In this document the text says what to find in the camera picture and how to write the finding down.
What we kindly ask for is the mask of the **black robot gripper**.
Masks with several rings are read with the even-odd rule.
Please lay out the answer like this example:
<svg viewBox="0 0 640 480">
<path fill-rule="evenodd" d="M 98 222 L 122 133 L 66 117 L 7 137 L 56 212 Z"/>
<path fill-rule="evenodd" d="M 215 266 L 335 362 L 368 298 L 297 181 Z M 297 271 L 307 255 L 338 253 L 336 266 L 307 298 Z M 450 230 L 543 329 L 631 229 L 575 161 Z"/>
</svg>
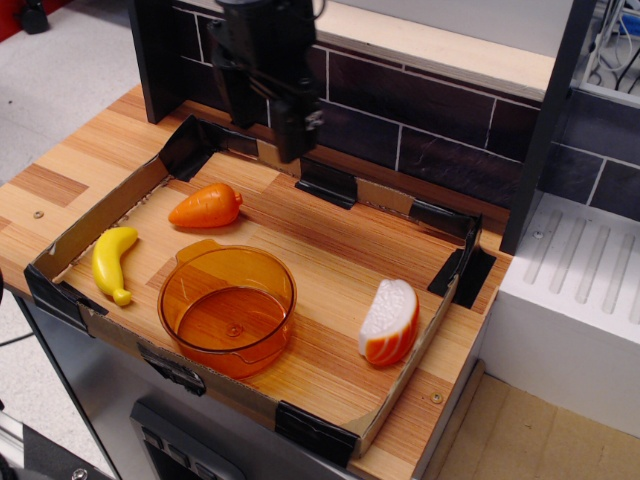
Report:
<svg viewBox="0 0 640 480">
<path fill-rule="evenodd" d="M 207 26 L 215 42 L 214 75 L 233 123 L 266 120 L 279 160 L 291 163 L 316 147 L 323 111 L 307 54 L 316 42 L 311 1 L 220 1 L 223 18 Z"/>
</svg>

